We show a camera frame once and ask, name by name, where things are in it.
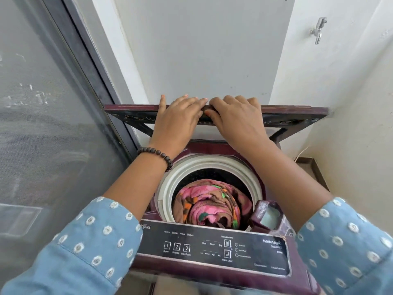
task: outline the washing machine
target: washing machine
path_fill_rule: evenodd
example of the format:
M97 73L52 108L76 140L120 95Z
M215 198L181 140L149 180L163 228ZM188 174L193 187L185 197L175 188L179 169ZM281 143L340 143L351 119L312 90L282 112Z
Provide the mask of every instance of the washing machine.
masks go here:
M267 133L278 147L328 114L327 108L309 106L261 110ZM152 136L146 124L154 124L158 105L106 105L105 111ZM206 115L198 125L214 126ZM294 230L247 160L224 140L193 139L173 161L141 221L143 239L132 269L236 289L320 293L297 253ZM204 178L232 184L252 201L253 214L239 230L175 223L175 196L185 185Z

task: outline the washing machine lid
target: washing machine lid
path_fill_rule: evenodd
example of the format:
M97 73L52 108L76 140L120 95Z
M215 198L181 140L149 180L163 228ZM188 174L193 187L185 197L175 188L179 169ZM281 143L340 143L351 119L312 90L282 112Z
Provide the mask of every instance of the washing machine lid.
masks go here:
M202 110L214 109L205 105ZM152 136L153 129L146 124L154 124L157 117L158 104L107 104L105 111L141 132ZM311 124L327 116L327 107L311 107L298 105L261 105L265 127L279 128L270 139L279 143L283 139L301 131ZM199 118L198 125L214 125L205 114Z

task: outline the hand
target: hand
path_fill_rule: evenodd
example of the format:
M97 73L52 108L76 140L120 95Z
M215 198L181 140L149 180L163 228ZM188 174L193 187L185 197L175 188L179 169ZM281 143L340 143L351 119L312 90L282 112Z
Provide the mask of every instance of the hand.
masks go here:
M164 152L174 159L186 147L203 112L201 108L207 98L176 99L168 108L165 95L161 95L160 105L149 147Z
M256 98L245 99L243 96L215 97L210 100L218 111L205 110L220 134L244 157L256 148L260 149L270 141L263 126L261 106Z

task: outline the white rubber rim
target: white rubber rim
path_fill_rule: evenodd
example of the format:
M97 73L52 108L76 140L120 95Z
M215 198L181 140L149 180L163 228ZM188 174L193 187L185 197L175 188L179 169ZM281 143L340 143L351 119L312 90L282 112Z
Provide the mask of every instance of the white rubber rim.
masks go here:
M180 181L194 171L211 168L227 171L242 180L251 194L254 208L257 201L263 199L257 176L239 159L224 155L194 154L175 163L158 186L155 201L163 221L175 222L172 195Z

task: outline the metal faucet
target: metal faucet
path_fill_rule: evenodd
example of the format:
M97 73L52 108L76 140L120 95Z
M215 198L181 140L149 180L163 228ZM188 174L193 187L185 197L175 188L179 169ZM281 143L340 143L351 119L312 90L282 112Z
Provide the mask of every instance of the metal faucet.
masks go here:
M317 26L311 30L310 34L313 34L317 39L315 39L315 44L319 44L322 37L322 28L327 23L327 18L319 18Z

